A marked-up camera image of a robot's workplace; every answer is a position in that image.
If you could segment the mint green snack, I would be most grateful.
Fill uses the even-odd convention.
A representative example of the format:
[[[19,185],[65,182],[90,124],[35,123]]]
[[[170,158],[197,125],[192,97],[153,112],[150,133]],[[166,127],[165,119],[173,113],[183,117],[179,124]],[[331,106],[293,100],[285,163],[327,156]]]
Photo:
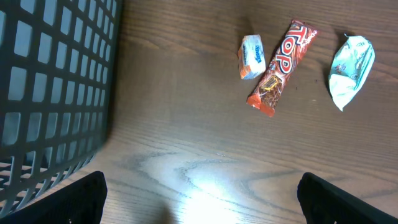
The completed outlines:
[[[372,43],[360,35],[348,36],[332,61],[328,86],[336,107],[343,108],[363,87],[375,60]]]

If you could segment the orange Top chocolate bar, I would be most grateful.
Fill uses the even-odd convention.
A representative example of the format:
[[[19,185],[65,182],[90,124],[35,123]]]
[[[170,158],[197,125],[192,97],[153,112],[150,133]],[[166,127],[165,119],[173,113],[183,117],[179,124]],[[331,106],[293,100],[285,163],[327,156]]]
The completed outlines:
[[[318,35],[310,24],[292,20],[273,59],[246,103],[272,117],[289,78]]]

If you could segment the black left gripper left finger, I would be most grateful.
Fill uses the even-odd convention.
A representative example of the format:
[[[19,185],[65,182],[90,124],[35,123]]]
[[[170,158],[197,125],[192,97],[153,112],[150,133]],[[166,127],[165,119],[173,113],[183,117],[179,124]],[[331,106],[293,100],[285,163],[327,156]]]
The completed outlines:
[[[42,200],[2,218],[1,223],[99,224],[107,192],[104,174],[95,171]]]

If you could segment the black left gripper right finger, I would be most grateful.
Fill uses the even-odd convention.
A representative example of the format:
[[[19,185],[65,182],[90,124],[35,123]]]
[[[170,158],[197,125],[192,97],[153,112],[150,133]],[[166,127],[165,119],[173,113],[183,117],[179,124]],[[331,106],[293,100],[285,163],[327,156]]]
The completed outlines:
[[[308,224],[397,224],[396,217],[310,172],[302,176],[297,198]]]

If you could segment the small orange white candy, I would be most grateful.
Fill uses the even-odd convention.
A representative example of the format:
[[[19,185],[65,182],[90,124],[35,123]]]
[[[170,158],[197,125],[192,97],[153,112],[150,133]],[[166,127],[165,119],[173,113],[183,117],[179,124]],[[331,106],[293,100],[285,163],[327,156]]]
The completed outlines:
[[[266,60],[261,36],[245,35],[238,50],[239,74],[241,79],[250,80],[266,71]]]

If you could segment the grey plastic mesh basket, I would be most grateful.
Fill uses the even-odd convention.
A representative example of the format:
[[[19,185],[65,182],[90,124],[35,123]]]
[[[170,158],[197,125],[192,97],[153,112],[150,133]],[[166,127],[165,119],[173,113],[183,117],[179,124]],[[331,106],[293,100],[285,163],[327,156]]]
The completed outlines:
[[[121,0],[1,0],[1,216],[105,141]]]

